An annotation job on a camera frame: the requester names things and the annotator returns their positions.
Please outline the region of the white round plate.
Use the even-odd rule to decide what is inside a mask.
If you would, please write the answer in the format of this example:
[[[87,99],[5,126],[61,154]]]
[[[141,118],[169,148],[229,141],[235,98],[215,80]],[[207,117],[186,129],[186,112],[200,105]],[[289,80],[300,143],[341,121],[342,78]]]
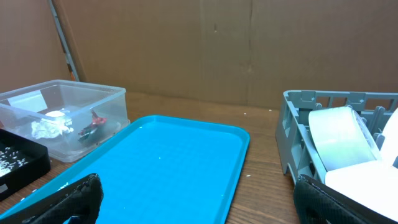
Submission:
[[[382,135],[385,139],[380,150],[381,159],[393,166],[397,158],[397,110],[388,119]]]

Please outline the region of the white tissue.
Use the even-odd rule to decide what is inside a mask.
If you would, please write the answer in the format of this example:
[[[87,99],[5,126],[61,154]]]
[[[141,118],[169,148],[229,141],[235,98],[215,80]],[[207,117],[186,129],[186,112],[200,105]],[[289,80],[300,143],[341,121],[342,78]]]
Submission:
[[[57,120],[41,119],[40,121],[33,121],[31,123],[32,132],[31,135],[34,139],[54,139],[63,134],[70,134],[74,132],[72,128],[73,121],[68,116],[63,119],[58,119],[64,117],[68,110],[56,110],[46,113],[46,116],[51,118],[56,118]]]

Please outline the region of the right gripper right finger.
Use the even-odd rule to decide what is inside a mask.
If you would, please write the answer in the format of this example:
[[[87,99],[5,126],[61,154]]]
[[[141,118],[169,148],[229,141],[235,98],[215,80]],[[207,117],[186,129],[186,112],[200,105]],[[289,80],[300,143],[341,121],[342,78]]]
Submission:
[[[300,223],[397,224],[307,175],[296,180],[294,205]]]

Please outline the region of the grey bowl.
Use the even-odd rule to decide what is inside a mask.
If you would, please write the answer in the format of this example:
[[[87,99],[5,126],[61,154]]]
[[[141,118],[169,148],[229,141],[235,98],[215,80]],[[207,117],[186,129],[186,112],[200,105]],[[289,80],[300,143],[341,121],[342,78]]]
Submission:
[[[327,171],[381,160],[379,148],[362,117],[349,106],[311,111],[308,122]]]

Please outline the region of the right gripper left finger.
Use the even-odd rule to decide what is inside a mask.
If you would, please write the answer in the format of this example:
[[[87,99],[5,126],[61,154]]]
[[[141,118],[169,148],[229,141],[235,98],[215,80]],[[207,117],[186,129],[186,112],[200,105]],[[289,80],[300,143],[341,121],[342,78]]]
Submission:
[[[98,174],[89,174],[52,195],[1,219],[1,224],[91,224],[99,217],[104,192]]]

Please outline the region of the red snack wrapper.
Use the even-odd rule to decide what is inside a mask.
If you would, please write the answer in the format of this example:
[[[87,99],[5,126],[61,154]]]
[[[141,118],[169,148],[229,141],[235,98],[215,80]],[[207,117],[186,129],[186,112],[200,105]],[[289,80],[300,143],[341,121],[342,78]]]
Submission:
[[[90,110],[92,115],[91,123],[83,128],[79,133],[79,141],[84,141],[89,138],[90,135],[94,134],[100,127],[105,125],[107,119],[104,117],[100,117],[94,110]]]

